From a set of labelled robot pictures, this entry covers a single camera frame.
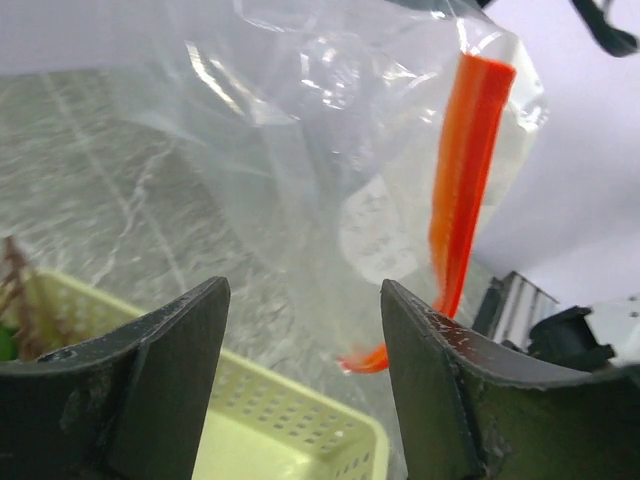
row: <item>plastic bag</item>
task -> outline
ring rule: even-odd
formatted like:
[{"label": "plastic bag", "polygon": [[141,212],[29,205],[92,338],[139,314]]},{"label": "plastic bag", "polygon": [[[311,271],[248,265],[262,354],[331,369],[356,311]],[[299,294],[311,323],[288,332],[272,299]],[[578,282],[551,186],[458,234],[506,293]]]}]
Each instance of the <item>plastic bag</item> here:
[{"label": "plastic bag", "polygon": [[238,236],[346,368],[386,366],[384,346],[366,354],[384,279],[456,314],[476,226],[546,112],[515,35],[461,0],[118,8],[124,113],[190,140]]}]

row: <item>white label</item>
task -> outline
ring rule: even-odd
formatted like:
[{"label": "white label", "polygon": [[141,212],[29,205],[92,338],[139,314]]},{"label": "white label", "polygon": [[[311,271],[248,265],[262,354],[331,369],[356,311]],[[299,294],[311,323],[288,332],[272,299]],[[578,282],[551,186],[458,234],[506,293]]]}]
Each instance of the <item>white label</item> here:
[{"label": "white label", "polygon": [[368,282],[401,280],[418,269],[400,216],[380,176],[342,205],[340,248]]}]

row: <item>yellow plastic basket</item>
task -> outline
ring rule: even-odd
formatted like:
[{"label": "yellow plastic basket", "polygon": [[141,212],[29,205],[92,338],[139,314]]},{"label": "yellow plastic basket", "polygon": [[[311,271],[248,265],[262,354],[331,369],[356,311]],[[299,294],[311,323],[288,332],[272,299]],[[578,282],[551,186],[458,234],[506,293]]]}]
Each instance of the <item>yellow plastic basket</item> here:
[{"label": "yellow plastic basket", "polygon": [[[59,272],[38,277],[75,342],[144,313]],[[32,280],[26,290],[38,305]],[[194,480],[385,480],[388,459],[388,437],[374,419],[221,352]]]}]

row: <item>orange plastic strip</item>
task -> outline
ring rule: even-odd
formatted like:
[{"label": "orange plastic strip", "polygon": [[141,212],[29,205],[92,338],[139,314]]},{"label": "orange plastic strip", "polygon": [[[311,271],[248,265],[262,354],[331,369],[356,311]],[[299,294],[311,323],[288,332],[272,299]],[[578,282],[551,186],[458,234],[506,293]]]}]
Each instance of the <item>orange plastic strip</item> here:
[{"label": "orange plastic strip", "polygon": [[[434,180],[429,248],[440,297],[434,308],[454,317],[462,297],[500,118],[515,79],[510,65],[463,53],[447,105]],[[387,349],[340,360],[355,373],[389,367]]]}]

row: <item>marble floor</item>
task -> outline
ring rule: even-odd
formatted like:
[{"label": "marble floor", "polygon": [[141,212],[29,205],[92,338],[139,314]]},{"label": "marble floor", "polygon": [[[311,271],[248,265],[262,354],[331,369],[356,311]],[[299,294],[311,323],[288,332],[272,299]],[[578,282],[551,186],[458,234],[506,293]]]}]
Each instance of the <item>marble floor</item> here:
[{"label": "marble floor", "polygon": [[[240,244],[179,141],[118,118],[101,72],[0,78],[0,234],[37,265],[153,309],[229,279],[225,345],[378,418],[405,480],[385,374],[345,376],[292,316],[277,275]],[[488,275],[473,266],[469,311]]]}]

